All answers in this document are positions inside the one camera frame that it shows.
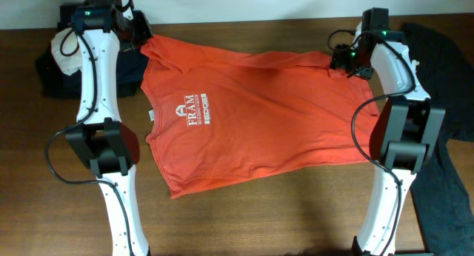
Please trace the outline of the orange red printed t-shirt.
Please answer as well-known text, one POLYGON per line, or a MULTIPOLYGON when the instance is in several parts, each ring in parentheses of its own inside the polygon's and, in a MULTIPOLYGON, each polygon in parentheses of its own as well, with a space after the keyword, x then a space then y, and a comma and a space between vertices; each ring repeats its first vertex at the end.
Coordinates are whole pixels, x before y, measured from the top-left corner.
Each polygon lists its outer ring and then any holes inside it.
POLYGON ((147 142, 173 198, 291 172, 356 164, 378 119, 369 84, 309 53, 239 53, 154 36, 141 88, 147 142))

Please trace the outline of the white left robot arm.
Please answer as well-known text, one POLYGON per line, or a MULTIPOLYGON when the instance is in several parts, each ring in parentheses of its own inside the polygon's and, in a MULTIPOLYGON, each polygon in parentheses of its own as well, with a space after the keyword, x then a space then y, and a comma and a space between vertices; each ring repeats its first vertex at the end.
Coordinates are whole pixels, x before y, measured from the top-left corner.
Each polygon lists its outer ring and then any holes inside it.
POLYGON ((122 121, 116 68, 120 53, 153 35, 133 0, 87 0, 71 16, 81 55, 81 104, 68 144, 94 175, 104 196, 114 255, 149 255, 135 191, 138 137, 122 121))

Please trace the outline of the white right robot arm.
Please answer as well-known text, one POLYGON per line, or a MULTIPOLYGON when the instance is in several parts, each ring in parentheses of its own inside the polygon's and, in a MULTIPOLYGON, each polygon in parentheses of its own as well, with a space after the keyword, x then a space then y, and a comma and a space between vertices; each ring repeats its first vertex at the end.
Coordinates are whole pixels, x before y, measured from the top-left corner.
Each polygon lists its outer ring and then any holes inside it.
POLYGON ((433 154, 445 110, 431 102, 416 75, 405 35, 389 27, 389 11, 373 7, 349 32, 352 44, 332 48, 330 66, 365 80, 378 75, 386 101, 369 148, 355 147, 375 167, 373 189, 352 255, 395 254, 395 234, 407 193, 433 154))

